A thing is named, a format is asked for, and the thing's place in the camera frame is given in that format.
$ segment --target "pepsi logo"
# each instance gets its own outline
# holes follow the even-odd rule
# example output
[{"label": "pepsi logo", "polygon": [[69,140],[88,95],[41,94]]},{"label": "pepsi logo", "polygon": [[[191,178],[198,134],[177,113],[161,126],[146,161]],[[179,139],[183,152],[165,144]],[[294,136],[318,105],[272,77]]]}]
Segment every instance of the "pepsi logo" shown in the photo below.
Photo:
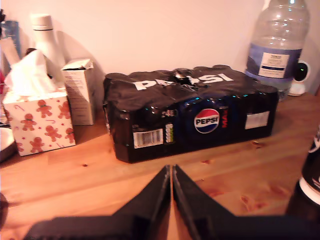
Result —
[{"label": "pepsi logo", "polygon": [[194,118],[195,129],[202,134],[211,133],[219,125],[219,112],[215,109],[203,109]]}]

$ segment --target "tissue box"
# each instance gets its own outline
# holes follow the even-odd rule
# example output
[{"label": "tissue box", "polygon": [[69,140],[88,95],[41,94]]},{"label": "tissue box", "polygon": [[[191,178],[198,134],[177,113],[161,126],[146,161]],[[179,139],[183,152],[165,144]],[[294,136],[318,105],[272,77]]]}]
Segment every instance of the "tissue box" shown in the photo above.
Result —
[{"label": "tissue box", "polygon": [[71,105],[73,125],[93,125],[95,120],[93,62],[89,58],[71,60],[61,71]]},{"label": "tissue box", "polygon": [[65,87],[41,97],[9,91],[3,105],[20,156],[76,145]]}]

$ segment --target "black plastic wrap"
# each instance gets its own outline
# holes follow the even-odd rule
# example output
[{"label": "black plastic wrap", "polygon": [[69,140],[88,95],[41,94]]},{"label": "black plastic wrap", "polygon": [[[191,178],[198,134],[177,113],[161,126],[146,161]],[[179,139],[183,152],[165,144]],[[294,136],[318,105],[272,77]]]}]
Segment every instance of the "black plastic wrap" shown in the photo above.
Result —
[{"label": "black plastic wrap", "polygon": [[110,73],[103,108],[116,157],[138,162],[271,134],[277,89],[226,65]]}]

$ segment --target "white camera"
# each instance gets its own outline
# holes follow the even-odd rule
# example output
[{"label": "white camera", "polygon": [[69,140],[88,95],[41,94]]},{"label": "white camera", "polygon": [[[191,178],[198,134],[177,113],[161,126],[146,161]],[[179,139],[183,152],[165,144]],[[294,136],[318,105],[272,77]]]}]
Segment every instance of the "white camera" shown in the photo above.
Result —
[{"label": "white camera", "polygon": [[300,96],[306,92],[304,81],[308,79],[310,72],[310,65],[305,61],[299,60],[293,75],[289,96]]}]

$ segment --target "wooden desk surface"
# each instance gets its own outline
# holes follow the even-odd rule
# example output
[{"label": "wooden desk surface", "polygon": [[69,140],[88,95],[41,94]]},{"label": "wooden desk surface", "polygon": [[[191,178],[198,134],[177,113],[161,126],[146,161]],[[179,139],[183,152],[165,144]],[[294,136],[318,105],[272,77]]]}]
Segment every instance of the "wooden desk surface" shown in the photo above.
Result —
[{"label": "wooden desk surface", "polygon": [[[1,164],[9,202],[2,240],[19,240],[36,222],[56,216],[111,215],[166,164],[179,164],[236,215],[283,214],[320,123],[320,104],[305,94],[278,105],[271,137],[136,164],[116,159],[102,114],[75,127],[77,145]],[[171,208],[167,238],[179,239]]]}]

